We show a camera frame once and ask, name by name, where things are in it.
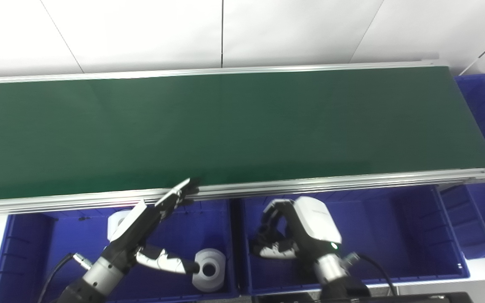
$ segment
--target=green conveyor belt surface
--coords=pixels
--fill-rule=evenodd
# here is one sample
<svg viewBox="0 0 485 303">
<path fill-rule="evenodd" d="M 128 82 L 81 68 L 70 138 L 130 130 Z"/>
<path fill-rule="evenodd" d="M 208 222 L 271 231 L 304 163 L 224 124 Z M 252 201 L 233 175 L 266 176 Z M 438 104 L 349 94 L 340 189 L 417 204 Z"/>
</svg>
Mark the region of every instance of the green conveyor belt surface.
<svg viewBox="0 0 485 303">
<path fill-rule="evenodd" d="M 0 198 L 470 167 L 447 67 L 0 84 Z"/>
</svg>

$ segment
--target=black cable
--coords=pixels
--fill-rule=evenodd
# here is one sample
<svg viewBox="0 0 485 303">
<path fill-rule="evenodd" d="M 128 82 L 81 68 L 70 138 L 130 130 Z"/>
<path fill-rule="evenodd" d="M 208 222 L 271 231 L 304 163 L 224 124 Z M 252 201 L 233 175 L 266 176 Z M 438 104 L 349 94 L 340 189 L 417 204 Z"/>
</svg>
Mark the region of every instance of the black cable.
<svg viewBox="0 0 485 303">
<path fill-rule="evenodd" d="M 368 263 L 371 263 L 371 265 L 375 266 L 381 272 L 381 274 L 385 277 L 386 282 L 389 284 L 392 295 L 397 296 L 398 294 L 396 293 L 396 288 L 394 288 L 394 284 L 392 284 L 392 280 L 390 279 L 389 275 L 386 273 L 385 269 L 381 267 L 379 263 L 377 263 L 375 260 L 368 257 L 367 255 L 364 255 L 362 253 L 357 253 L 357 255 L 360 259 L 365 260 Z"/>
<path fill-rule="evenodd" d="M 44 301 L 44 295 L 46 295 L 46 290 L 48 289 L 48 285 L 50 285 L 50 282 L 52 282 L 52 279 L 56 275 L 56 272 L 58 272 L 61 269 L 61 267 L 65 265 L 65 263 L 72 260 L 73 255 L 74 255 L 73 253 L 67 253 L 67 255 L 65 255 L 65 257 L 63 257 L 63 259 L 61 259 L 61 261 L 59 261 L 56 264 L 56 266 L 52 269 L 52 271 L 50 272 L 50 275 L 46 279 L 46 282 L 44 282 L 44 286 L 42 287 L 42 291 L 40 292 L 37 303 L 42 303 L 42 301 Z"/>
</svg>

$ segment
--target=white robotic hand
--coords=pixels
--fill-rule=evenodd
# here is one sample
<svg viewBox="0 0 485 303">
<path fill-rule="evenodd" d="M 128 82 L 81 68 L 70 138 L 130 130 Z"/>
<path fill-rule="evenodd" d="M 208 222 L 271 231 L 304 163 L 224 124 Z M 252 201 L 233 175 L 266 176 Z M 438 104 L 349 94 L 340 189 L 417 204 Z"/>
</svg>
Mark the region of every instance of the white robotic hand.
<svg viewBox="0 0 485 303">
<path fill-rule="evenodd" d="M 277 229 L 281 217 L 287 222 L 285 234 Z M 312 264 L 322 299 L 346 298 L 354 292 L 369 295 L 364 284 L 349 276 L 349 262 L 338 256 L 341 244 L 342 236 L 325 203 L 302 196 L 275 199 L 267 205 L 252 250 L 262 258 L 296 258 Z"/>
</svg>

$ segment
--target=white roll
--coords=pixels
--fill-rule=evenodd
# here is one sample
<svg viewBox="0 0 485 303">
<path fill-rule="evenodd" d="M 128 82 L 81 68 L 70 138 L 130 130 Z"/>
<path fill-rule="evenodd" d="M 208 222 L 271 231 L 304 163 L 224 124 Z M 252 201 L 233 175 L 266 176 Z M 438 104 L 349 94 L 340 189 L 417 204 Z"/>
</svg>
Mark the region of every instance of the white roll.
<svg viewBox="0 0 485 303">
<path fill-rule="evenodd" d="M 127 217 L 128 213 L 131 211 L 131 209 L 125 209 L 125 210 L 120 210 L 117 211 L 117 213 L 112 213 L 108 217 L 108 240 L 112 240 L 112 236 L 115 233 L 115 230 L 117 227 L 119 227 L 119 224 L 123 222 L 123 220 Z"/>
<path fill-rule="evenodd" d="M 215 292 L 222 288 L 226 256 L 216 249 L 203 249 L 196 253 L 195 261 L 200 265 L 200 272 L 192 276 L 192 284 L 202 292 Z"/>
</svg>

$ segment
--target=robotic arm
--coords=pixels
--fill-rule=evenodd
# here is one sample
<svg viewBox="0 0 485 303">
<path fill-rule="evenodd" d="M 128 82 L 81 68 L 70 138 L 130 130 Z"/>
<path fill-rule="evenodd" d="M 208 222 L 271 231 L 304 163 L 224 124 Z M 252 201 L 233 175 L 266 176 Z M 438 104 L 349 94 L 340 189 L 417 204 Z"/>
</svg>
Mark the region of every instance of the robotic arm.
<svg viewBox="0 0 485 303">
<path fill-rule="evenodd" d="M 102 303 L 119 281 L 136 264 L 178 274 L 195 274 L 200 266 L 194 261 L 183 260 L 159 247 L 146 247 L 147 237 L 156 226 L 178 206 L 191 203 L 187 194 L 198 192 L 197 181 L 186 179 L 153 207 L 138 203 L 121 222 L 102 251 L 83 277 L 65 288 L 57 303 Z"/>
<path fill-rule="evenodd" d="M 277 230 L 285 217 L 285 235 Z M 311 264 L 322 287 L 321 300 L 369 297 L 368 288 L 349 276 L 351 259 L 338 250 L 342 236 L 325 204 L 312 197 L 275 199 L 264 209 L 261 226 L 252 243 L 253 253 L 271 259 L 295 259 Z"/>
</svg>

